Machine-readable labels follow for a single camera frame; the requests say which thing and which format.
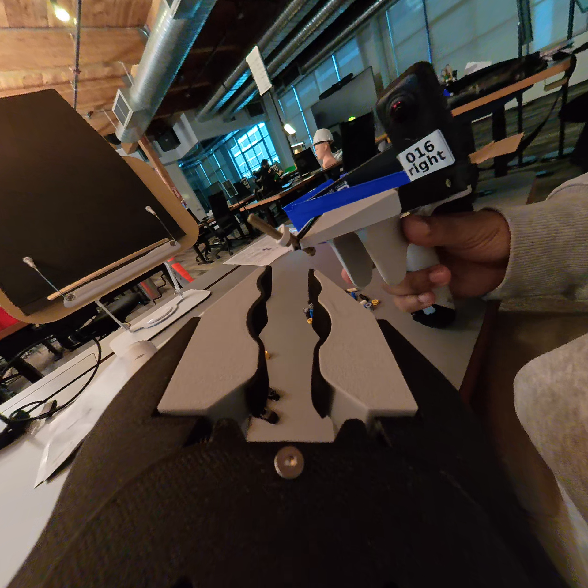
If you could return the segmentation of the cluttered wooden desk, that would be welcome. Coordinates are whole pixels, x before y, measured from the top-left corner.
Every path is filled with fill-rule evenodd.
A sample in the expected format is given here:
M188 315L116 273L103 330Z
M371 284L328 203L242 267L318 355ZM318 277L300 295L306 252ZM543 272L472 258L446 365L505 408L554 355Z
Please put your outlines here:
M462 122L473 135L472 123L491 116L492 141L496 147L506 139L506 105L516 99L518 103L518 134L523 133L522 98L534 85L558 74L563 77L545 89L562 86L567 90L569 78L576 68L575 53L557 49L553 54L535 52L487 66L445 84L445 93L452 115Z

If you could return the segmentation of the heap of small lego pins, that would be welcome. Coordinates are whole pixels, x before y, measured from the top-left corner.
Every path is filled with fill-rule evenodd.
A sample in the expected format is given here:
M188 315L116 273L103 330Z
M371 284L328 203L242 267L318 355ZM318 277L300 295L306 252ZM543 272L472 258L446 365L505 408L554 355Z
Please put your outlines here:
M311 399L313 349L318 337L302 312L307 298L306 290L291 292L285 287L275 291L268 304L269 323L262 331L262 341L271 356L270 384L284 393L278 402L280 432L272 434L272 439L333 439L330 423L321 420ZM371 313L371 301L365 296L354 301Z

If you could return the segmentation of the blue plastic bin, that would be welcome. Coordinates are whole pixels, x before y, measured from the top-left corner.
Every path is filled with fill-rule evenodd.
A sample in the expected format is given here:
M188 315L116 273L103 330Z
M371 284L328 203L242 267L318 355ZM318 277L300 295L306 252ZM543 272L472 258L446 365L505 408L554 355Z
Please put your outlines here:
M283 211L298 231L314 217L335 210L349 203L357 202L389 189L396 189L409 183L405 172L393 173L378 179L351 187L344 181L341 187L334 187L334 181L328 180L304 196L283 206Z

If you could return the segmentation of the tan lego axle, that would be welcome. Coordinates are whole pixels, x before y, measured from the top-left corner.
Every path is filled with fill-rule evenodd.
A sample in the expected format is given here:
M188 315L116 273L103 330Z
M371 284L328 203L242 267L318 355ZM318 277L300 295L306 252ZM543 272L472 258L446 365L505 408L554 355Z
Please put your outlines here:
M265 233L266 235L270 236L276 242L276 239L280 237L279 227L272 226L266 220L258 217L257 215L251 214L247 217L247 222L258 231ZM296 235L297 243L295 247L286 247L290 248L293 251L304 251L309 256L314 256L316 253L316 249L314 247L306 247L303 248L300 245L299 239Z

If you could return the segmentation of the person's brown trousers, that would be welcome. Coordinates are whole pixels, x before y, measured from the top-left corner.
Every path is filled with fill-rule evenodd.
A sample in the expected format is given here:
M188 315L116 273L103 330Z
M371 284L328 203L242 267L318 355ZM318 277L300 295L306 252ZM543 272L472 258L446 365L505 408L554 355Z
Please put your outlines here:
M532 359L587 331L587 303L557 298L488 302L472 361L468 402L491 438L518 502L569 587L587 587L587 529L518 421L513 381Z

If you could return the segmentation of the hanging white paper sign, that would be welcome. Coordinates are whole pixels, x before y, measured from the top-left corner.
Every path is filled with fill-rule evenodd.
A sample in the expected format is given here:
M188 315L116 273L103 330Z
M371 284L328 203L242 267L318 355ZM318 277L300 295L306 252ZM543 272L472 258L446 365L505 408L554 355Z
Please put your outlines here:
M257 90L259 94L263 96L272 89L273 84L270 80L259 46L255 45L250 53L248 53L245 60L254 79Z

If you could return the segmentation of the long wooden desk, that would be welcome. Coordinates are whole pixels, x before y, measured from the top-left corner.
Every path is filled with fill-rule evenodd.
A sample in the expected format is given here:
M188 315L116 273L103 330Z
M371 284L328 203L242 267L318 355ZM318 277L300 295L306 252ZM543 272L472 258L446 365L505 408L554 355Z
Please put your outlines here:
M259 202L246 205L239 211L245 214L246 217L249 217L250 215L263 217L269 225L276 228L278 224L275 215L271 210L271 206L275 205L278 207L283 207L284 205L290 204L294 200L312 191L313 189L322 186L328 181L339 179L340 175L340 166L334 166L325 171L311 173L309 176L305 177L299 182L281 190L276 195L267 196Z

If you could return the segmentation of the black board document stand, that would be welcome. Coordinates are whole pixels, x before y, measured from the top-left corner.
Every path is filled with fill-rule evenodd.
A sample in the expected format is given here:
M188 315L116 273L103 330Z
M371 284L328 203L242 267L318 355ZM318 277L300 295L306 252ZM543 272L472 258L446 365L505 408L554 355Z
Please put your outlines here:
M53 89L1 98L1 307L63 319L195 245L150 165L119 155Z

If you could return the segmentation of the large wall screen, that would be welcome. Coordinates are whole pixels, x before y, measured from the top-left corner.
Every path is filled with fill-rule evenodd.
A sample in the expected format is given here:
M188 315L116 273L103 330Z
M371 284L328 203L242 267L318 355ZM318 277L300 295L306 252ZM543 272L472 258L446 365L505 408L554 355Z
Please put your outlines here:
M371 112L377 101L376 85L372 67L369 66L354 77L345 77L348 81L330 95L320 98L311 106L315 125L331 128L350 117L360 117Z

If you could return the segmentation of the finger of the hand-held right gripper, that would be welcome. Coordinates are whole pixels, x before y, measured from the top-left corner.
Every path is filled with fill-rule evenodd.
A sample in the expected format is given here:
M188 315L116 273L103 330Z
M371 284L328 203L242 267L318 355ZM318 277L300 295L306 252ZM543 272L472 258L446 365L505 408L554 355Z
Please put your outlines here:
M330 240L347 280L354 286L368 286L373 277L373 262L363 242L355 232Z
M303 248L317 246L355 232L363 242L382 279L390 286L407 273L408 243L401 229L401 203L395 189L325 212L299 238Z

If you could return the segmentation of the loose white paper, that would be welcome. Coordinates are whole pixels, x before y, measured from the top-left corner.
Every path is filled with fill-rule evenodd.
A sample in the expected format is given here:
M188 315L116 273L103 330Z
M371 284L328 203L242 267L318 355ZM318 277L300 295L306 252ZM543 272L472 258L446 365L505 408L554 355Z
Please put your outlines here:
M44 445L34 488L53 475L81 445L99 417L140 366L140 363L115 359L69 408L40 430L40 439Z

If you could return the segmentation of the white cylinder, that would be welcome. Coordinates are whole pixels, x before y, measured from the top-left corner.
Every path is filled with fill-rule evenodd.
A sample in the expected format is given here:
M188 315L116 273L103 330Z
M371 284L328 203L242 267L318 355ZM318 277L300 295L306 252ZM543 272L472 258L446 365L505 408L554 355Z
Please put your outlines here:
M151 341L122 341L115 339L110 343L110 347L129 373L138 371L158 350Z

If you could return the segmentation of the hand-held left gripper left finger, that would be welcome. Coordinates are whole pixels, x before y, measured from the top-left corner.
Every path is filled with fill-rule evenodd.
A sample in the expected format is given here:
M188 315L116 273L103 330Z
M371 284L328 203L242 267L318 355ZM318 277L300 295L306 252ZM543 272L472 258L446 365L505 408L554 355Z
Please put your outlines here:
M202 313L157 406L160 419L232 420L247 439L251 424L268 411L261 333L271 294L272 269L258 266Z

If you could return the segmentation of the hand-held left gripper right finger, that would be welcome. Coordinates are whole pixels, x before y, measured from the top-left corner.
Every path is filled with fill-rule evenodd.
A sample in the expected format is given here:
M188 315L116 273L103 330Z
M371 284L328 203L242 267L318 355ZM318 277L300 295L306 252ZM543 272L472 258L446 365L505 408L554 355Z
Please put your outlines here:
M319 270L307 274L313 349L311 399L334 442L348 422L368 435L389 423L412 423L417 402L377 319Z

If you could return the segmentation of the metal air duct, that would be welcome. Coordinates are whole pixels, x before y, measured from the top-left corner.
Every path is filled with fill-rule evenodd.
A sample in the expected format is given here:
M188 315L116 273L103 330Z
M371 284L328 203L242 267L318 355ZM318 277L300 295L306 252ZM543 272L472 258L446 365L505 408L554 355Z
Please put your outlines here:
M121 143L135 143L144 136L215 4L160 1L133 81L118 89L112 107Z

